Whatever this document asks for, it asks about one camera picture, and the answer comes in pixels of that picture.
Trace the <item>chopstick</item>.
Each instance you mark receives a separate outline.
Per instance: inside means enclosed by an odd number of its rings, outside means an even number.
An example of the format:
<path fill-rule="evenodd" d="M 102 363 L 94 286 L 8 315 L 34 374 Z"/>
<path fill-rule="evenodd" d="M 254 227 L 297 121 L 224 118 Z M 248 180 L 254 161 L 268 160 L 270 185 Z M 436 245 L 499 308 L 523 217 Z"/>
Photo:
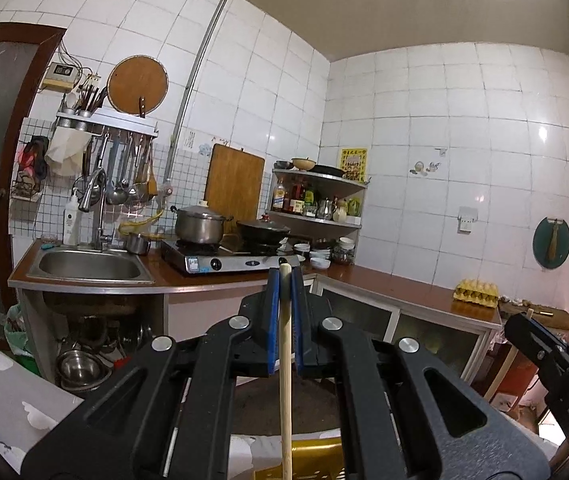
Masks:
<path fill-rule="evenodd" d="M 279 268 L 279 401 L 284 480 L 293 478 L 291 271 L 289 263 L 283 263 Z"/>

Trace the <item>kitchen counter cabinets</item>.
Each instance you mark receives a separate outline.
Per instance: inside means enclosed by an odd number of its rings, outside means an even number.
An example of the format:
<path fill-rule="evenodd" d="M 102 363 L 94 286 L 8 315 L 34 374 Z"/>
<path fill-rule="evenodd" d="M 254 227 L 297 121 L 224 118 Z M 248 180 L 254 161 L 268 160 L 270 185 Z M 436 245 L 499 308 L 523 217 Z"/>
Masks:
<path fill-rule="evenodd" d="M 307 313 L 333 315 L 370 338 L 417 340 L 465 382 L 472 382 L 501 329 L 496 310 L 460 304 L 447 288 L 361 266 L 302 268 Z M 64 339 L 79 337 L 83 316 L 135 314 L 155 335 L 185 340 L 235 315 L 243 297 L 267 286 L 265 270 L 186 275 L 158 249 L 125 252 L 47 248 L 36 242 L 9 278 L 27 319 L 35 359 L 45 378 Z"/>

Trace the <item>steel bowls under sink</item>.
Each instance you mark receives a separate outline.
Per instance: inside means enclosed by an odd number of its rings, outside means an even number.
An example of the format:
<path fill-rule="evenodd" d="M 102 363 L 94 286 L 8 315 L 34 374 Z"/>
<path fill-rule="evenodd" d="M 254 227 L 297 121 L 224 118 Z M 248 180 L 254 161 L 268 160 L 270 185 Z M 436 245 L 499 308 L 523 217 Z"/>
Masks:
<path fill-rule="evenodd" d="M 68 334 L 58 340 L 56 384 L 83 396 L 98 389 L 149 341 L 150 327 L 128 316 L 68 319 Z"/>

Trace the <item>yellow perforated utensil holder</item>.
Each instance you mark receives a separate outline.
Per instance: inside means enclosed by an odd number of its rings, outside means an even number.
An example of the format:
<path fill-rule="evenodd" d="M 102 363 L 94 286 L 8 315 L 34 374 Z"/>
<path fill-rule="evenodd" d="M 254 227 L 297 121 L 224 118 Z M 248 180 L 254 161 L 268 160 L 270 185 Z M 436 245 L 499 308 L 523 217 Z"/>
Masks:
<path fill-rule="evenodd" d="M 290 476 L 285 476 L 283 464 L 279 464 L 253 472 L 252 478 L 257 480 L 344 480 L 347 478 L 340 437 L 294 441 L 291 458 Z"/>

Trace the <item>yellow egg carton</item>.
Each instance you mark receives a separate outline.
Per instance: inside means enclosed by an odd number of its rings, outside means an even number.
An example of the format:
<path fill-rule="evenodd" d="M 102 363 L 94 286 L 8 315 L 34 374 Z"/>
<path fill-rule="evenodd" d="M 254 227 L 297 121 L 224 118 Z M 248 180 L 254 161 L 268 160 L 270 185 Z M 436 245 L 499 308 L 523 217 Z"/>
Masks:
<path fill-rule="evenodd" d="M 480 307 L 496 309 L 499 291 L 496 284 L 465 278 L 454 289 L 454 299 Z"/>

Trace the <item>steel sink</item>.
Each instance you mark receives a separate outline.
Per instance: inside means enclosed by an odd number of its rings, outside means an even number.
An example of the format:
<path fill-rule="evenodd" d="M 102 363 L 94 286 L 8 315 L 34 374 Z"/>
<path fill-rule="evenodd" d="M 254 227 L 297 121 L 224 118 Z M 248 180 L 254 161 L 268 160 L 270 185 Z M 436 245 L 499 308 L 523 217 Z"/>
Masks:
<path fill-rule="evenodd" d="M 40 250 L 27 275 L 85 284 L 149 284 L 153 278 L 137 256 L 56 247 Z"/>

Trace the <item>gas stove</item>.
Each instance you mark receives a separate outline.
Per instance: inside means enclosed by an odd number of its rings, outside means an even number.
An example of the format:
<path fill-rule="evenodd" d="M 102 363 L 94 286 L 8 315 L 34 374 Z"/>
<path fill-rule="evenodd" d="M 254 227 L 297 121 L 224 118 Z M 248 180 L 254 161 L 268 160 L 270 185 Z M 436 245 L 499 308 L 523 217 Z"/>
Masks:
<path fill-rule="evenodd" d="M 301 266 L 296 255 L 255 255 L 251 252 L 230 252 L 222 246 L 199 246 L 162 240 L 161 258 L 185 274 L 234 274 L 278 269 L 283 263 L 292 268 Z"/>

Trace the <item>small steel saucepan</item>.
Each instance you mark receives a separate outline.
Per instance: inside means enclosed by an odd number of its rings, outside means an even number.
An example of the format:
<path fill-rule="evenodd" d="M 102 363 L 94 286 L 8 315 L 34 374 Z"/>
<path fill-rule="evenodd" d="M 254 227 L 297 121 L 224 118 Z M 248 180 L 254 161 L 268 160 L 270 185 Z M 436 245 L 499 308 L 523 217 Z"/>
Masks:
<path fill-rule="evenodd" d="M 150 252 L 151 240 L 142 233 L 130 232 L 125 236 L 124 248 L 128 254 L 145 256 Z"/>

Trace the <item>steel faucet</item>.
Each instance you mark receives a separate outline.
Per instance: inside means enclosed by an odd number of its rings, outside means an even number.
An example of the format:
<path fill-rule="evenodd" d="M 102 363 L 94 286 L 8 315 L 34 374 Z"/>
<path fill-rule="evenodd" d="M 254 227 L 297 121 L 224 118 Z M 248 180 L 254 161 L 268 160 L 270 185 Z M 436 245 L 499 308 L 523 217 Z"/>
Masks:
<path fill-rule="evenodd" d="M 94 209 L 90 246 L 99 252 L 113 240 L 112 234 L 106 234 L 103 226 L 104 208 L 106 208 L 106 170 L 98 168 L 89 176 L 85 191 L 79 201 L 78 209 L 89 212 Z"/>

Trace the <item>steel cooking pot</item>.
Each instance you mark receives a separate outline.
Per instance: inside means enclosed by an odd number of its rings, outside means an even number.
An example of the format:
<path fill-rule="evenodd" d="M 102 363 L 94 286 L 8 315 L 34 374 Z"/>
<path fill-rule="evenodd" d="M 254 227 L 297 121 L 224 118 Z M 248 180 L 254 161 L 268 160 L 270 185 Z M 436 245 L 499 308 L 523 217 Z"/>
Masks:
<path fill-rule="evenodd" d="M 206 200 L 198 205 L 170 207 L 175 214 L 175 234 L 184 243 L 217 246 L 224 236 L 225 223 L 232 217 L 219 214 L 208 206 Z"/>

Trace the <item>white soap bottle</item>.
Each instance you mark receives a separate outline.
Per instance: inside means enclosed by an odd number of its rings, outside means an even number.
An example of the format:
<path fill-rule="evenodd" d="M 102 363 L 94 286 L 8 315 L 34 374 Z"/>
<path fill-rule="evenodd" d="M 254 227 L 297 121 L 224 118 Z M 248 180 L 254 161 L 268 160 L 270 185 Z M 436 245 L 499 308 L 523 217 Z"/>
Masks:
<path fill-rule="evenodd" d="M 70 200 L 64 206 L 63 244 L 77 246 L 79 243 L 79 201 L 76 191 L 72 190 Z"/>

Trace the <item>black wok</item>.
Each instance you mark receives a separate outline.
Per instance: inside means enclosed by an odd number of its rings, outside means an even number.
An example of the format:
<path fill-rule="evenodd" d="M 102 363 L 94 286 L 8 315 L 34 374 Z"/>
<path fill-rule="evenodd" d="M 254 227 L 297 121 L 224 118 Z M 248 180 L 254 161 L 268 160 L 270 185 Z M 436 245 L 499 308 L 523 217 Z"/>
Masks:
<path fill-rule="evenodd" d="M 278 248 L 290 233 L 289 226 L 270 219 L 238 220 L 236 226 L 243 243 L 249 246 Z"/>

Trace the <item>corner metal shelf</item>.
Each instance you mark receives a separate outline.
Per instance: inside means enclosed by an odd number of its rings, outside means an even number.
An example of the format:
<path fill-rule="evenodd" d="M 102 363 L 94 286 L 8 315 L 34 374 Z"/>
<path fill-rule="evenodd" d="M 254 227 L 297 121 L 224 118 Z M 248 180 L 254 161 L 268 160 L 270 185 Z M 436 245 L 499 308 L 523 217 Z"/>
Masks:
<path fill-rule="evenodd" d="M 304 171 L 289 162 L 271 170 L 265 214 L 310 240 L 358 239 L 368 183 L 343 177 L 338 168 Z"/>

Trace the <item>rectangular wooden cutting board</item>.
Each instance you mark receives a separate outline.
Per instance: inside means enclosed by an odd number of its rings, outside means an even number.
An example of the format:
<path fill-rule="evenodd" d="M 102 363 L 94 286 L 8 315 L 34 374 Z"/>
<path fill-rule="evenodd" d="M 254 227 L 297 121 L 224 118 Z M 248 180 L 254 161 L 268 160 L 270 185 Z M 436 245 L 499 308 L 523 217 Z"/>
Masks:
<path fill-rule="evenodd" d="M 208 167 L 204 200 L 225 222 L 225 234 L 237 234 L 238 220 L 254 220 L 262 188 L 265 159 L 215 144 Z"/>

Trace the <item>white cloth on rack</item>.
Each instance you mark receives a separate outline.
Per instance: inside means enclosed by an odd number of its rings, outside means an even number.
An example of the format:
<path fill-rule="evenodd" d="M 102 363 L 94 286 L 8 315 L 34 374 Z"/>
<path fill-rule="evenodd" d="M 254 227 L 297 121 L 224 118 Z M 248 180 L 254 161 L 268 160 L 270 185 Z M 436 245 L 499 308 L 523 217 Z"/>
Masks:
<path fill-rule="evenodd" d="M 83 155 L 91 138 L 92 135 L 85 131 L 57 126 L 45 156 L 50 170 L 60 177 L 80 174 Z"/>

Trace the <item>round wooden board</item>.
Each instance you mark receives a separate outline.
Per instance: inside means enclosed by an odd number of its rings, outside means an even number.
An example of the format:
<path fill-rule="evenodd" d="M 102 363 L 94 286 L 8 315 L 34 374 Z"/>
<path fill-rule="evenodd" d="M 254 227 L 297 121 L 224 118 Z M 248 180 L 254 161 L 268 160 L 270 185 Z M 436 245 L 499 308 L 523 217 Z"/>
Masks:
<path fill-rule="evenodd" d="M 146 117 L 164 101 L 168 92 L 168 75 L 155 58 L 134 55 L 114 67 L 106 90 L 114 110 Z"/>

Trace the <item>green round wall decoration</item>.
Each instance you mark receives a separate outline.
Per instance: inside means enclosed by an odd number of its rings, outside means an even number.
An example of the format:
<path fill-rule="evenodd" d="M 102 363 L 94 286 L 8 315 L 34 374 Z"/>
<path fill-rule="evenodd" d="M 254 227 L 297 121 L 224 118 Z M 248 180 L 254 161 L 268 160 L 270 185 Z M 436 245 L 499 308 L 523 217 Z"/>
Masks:
<path fill-rule="evenodd" d="M 544 269 L 554 270 L 569 256 L 569 224 L 545 217 L 537 225 L 532 242 L 533 256 Z"/>

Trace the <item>white wall socket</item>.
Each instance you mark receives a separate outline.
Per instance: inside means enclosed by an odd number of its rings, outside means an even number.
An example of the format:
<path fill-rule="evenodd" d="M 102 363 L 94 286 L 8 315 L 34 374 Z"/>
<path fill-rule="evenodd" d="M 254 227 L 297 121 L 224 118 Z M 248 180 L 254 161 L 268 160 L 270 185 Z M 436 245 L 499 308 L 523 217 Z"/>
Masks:
<path fill-rule="evenodd" d="M 473 207 L 463 207 L 458 209 L 458 228 L 459 234 L 470 234 L 473 225 L 478 221 L 478 209 Z"/>

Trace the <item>wall utensil rack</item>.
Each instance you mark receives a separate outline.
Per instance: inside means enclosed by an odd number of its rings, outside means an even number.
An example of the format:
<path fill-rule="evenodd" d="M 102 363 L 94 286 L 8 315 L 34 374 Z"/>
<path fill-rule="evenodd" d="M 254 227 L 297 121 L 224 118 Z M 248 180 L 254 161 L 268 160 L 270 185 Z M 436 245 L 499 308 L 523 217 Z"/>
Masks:
<path fill-rule="evenodd" d="M 90 112 L 62 106 L 56 126 L 89 136 L 80 161 L 79 191 L 90 191 L 90 206 L 98 200 L 111 206 L 144 201 L 141 187 L 147 179 L 150 146 L 158 136 L 158 124 L 153 119 L 111 108 Z"/>

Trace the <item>yellow wall poster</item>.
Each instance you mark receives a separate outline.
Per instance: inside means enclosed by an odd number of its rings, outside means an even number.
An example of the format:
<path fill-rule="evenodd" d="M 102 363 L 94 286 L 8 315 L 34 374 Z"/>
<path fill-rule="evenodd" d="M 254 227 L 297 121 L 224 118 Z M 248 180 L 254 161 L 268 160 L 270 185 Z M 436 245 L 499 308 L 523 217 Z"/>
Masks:
<path fill-rule="evenodd" d="M 342 148 L 340 169 L 343 171 L 343 178 L 364 183 L 366 181 L 367 158 L 367 148 Z"/>

